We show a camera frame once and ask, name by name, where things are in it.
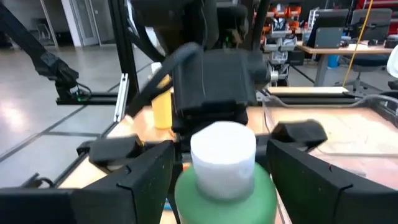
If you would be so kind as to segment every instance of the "monitor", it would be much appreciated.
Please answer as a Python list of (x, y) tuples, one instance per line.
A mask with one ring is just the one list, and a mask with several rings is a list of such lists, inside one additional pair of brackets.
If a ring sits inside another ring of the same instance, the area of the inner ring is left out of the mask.
[(348, 9), (327, 9), (317, 12), (317, 19), (312, 27), (306, 46), (314, 47), (317, 29), (320, 27), (345, 27)]
[[(367, 11), (367, 9), (358, 9), (353, 12), (351, 38), (359, 37), (359, 33), (361, 32), (360, 27), (364, 23)], [(371, 9), (367, 27), (362, 34), (361, 40), (380, 40), (384, 42), (388, 35), (391, 16), (391, 9)]]

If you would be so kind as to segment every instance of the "concrete floor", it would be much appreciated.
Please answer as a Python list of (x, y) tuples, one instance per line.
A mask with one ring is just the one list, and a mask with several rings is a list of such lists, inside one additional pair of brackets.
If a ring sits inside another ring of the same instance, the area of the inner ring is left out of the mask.
[[(118, 90), (121, 71), (115, 47), (53, 52), (79, 71), (79, 82), (93, 91)], [(151, 60), (139, 50), (134, 54), (142, 86), (151, 74)], [(316, 65), (299, 69), (315, 79)], [(346, 69), (329, 70), (330, 83), (342, 80)], [(114, 106), (57, 106), (53, 83), (38, 76), (24, 52), (0, 51), (0, 77), (0, 187), (21, 185), (35, 172), (56, 179), (77, 158), (76, 147), (95, 139), (112, 123)], [(387, 81), (393, 78), (380, 70), (364, 73), (363, 80), (388, 90)], [(292, 69), (289, 82), (312, 85)]]

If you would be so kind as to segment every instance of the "yellow cable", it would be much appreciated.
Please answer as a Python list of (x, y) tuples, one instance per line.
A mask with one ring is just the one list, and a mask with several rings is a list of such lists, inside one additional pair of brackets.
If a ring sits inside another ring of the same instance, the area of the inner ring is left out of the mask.
[(353, 52), (353, 56), (351, 57), (351, 61), (349, 62), (349, 66), (348, 66), (348, 70), (347, 70), (346, 76), (344, 77), (343, 87), (346, 85), (347, 78), (348, 78), (348, 75), (349, 75), (349, 71), (351, 70), (351, 67), (353, 66), (356, 50), (357, 50), (358, 45), (359, 45), (359, 43), (360, 43), (360, 41), (362, 39), (362, 34), (363, 34), (363, 31), (365, 30), (366, 24), (368, 23), (368, 17), (369, 17), (370, 12), (371, 12), (372, 4), (373, 4), (373, 0), (371, 0), (371, 2), (369, 3), (369, 8), (368, 8), (368, 11), (366, 13), (365, 21), (363, 22), (363, 25), (362, 25), (361, 33), (359, 34), (358, 41), (356, 42), (355, 49), (354, 49), (354, 52)]

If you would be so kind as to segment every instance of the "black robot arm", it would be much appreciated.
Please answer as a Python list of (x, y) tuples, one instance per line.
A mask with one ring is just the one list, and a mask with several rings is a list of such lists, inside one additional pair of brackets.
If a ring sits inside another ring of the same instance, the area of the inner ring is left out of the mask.
[(48, 52), (19, 20), (0, 2), (0, 30), (5, 32), (32, 59), (39, 75), (55, 82), (60, 98), (87, 97), (76, 82), (79, 73)]

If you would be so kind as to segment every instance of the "wooden table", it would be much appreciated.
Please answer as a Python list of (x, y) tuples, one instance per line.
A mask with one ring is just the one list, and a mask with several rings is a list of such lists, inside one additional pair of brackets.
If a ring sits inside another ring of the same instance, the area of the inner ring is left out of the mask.
[[(296, 87), (270, 88), (271, 93), (341, 93), (342, 87)], [(261, 107), (248, 108), (248, 127), (255, 133), (268, 133), (268, 129), (278, 121), (302, 121), (315, 119), (323, 125), (328, 135), (328, 141), (311, 152), (313, 156), (364, 175), (376, 182), (398, 189), (398, 149), (394, 140), (398, 138), (397, 129), (383, 120), (375, 112), (366, 109), (285, 109), (269, 108), (264, 117)], [(154, 127), (151, 107), (145, 107), (134, 119), (125, 117), (109, 134), (109, 138), (137, 134), (143, 141), (161, 141), (173, 139), (170, 130), (158, 130)], [(385, 139), (381, 147), (374, 146), (373, 140)], [(88, 158), (63, 181), (60, 188), (83, 188), (106, 174), (90, 164)], [(173, 213), (164, 211), (160, 223), (175, 223)], [(276, 224), (291, 223), (279, 200)]]
[[(302, 41), (297, 42), (297, 47), (306, 53), (320, 55), (314, 86), (326, 85), (325, 77), (328, 68), (328, 55), (352, 55), (355, 50), (355, 44), (350, 44), (348, 47), (340, 47), (338, 49), (316, 49), (304, 46)], [(392, 49), (387, 49), (382, 46), (369, 47), (366, 44), (359, 44), (356, 54), (390, 54), (391, 52)]]

